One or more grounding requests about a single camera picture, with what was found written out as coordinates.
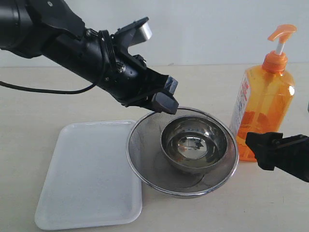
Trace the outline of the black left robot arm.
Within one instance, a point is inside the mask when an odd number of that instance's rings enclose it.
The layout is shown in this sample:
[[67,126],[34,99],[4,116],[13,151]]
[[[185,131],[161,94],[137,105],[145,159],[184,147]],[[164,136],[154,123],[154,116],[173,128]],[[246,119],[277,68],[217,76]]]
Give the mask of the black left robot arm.
[[175,114],[178,82],[128,51],[151,38],[148,20],[144,17],[110,34],[87,28],[63,0],[3,0],[0,48],[28,59],[45,56],[125,107]]

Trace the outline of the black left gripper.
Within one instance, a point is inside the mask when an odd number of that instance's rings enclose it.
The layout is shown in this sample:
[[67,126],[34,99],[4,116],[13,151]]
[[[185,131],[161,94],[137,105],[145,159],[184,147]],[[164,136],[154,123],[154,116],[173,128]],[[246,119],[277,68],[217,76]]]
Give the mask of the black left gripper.
[[157,113],[176,114],[179,103],[173,95],[178,81],[147,67],[141,56],[110,57],[102,53],[97,86],[125,107],[152,108]]

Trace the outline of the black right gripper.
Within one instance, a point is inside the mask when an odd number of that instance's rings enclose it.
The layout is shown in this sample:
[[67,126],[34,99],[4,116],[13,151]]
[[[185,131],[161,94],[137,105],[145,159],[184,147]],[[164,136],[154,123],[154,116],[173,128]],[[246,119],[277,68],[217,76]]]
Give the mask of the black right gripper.
[[277,167],[304,182],[309,182],[308,136],[300,134],[283,138],[283,133],[280,132],[248,132],[245,144],[254,153],[261,169],[273,171]]

